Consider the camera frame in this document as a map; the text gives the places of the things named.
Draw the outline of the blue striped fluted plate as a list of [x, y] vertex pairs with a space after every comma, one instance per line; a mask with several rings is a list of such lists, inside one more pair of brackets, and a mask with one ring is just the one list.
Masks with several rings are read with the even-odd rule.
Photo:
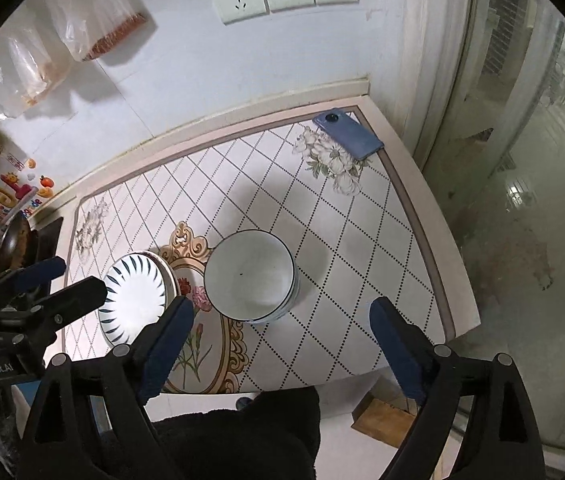
[[97, 313], [110, 347], [131, 344], [168, 305], [168, 282], [159, 264], [139, 252], [116, 260], [104, 274], [104, 284], [107, 297]]

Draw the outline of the white bowl black rim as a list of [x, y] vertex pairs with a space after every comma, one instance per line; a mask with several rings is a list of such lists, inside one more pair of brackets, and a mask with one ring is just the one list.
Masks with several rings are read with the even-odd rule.
[[269, 232], [229, 235], [213, 249], [204, 269], [203, 286], [212, 307], [226, 318], [249, 323], [256, 280], [288, 262], [289, 256], [292, 253], [285, 243]]

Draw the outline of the white plate red flowers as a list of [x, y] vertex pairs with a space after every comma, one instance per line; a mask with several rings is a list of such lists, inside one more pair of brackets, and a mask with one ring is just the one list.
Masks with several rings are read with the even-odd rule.
[[165, 284], [165, 307], [170, 307], [171, 302], [179, 295], [178, 284], [171, 266], [154, 252], [146, 252], [146, 255], [158, 266]]

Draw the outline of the white bowl blue rim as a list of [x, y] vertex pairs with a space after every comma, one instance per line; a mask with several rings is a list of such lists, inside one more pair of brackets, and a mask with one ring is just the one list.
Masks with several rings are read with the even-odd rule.
[[300, 292], [300, 272], [295, 258], [281, 263], [274, 271], [263, 273], [252, 292], [255, 304], [250, 324], [264, 324], [282, 318], [296, 303]]

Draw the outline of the black wok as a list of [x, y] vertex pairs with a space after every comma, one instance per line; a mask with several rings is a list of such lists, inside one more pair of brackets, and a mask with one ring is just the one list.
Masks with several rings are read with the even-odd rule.
[[0, 274], [19, 269], [28, 251], [31, 227], [22, 211], [18, 211], [0, 241]]

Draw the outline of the black gas stove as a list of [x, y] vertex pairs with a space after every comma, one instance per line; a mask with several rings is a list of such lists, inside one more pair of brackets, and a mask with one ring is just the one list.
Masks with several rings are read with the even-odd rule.
[[66, 262], [57, 255], [63, 219], [58, 218], [41, 229], [32, 229], [25, 256], [26, 275], [32, 284], [41, 285], [66, 272]]

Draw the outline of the wooden board on floor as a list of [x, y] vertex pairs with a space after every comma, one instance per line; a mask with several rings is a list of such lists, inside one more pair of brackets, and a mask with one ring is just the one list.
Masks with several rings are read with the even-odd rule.
[[396, 398], [394, 402], [388, 402], [368, 392], [352, 412], [351, 428], [392, 448], [399, 448], [411, 430], [417, 412], [412, 400]]

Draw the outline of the diamond-pattern counter mat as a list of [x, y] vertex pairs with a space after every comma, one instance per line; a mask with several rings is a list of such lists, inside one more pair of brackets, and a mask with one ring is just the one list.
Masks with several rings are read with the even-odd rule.
[[130, 341], [159, 314], [123, 287], [156, 256], [194, 306], [166, 390], [320, 385], [386, 364], [369, 306], [389, 298], [432, 342], [452, 338], [447, 297], [387, 152], [354, 162], [308, 120], [164, 162], [82, 200], [68, 281], [109, 298], [64, 332], [75, 359]]

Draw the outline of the plastic bag orange contents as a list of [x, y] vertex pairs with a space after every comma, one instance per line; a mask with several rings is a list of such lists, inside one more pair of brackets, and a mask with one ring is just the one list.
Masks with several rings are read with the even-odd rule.
[[0, 122], [21, 116], [61, 84], [73, 58], [36, 21], [14, 20], [0, 30]]

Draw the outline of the glass sliding door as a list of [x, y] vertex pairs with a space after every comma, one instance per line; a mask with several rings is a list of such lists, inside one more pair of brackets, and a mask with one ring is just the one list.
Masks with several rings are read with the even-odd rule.
[[510, 354], [565, 450], [565, 16], [549, 0], [470, 0], [425, 176], [480, 315], [457, 351]]

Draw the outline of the blue smartphone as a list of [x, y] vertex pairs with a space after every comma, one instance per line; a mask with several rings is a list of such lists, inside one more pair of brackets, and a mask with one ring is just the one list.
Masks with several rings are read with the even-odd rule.
[[371, 130], [368, 130], [340, 108], [326, 110], [312, 119], [327, 136], [342, 146], [355, 160], [364, 160], [385, 147]]

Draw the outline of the plastic bag red contents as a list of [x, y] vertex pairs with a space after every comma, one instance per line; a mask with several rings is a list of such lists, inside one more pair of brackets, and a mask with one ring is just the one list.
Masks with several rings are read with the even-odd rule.
[[130, 0], [42, 0], [77, 62], [96, 60], [147, 22]]

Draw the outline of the colourful cartoon wall sticker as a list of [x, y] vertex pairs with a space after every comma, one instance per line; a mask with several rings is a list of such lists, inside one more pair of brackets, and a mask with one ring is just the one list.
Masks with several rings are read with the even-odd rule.
[[20, 148], [0, 153], [0, 239], [18, 212], [32, 217], [60, 190], [34, 158]]

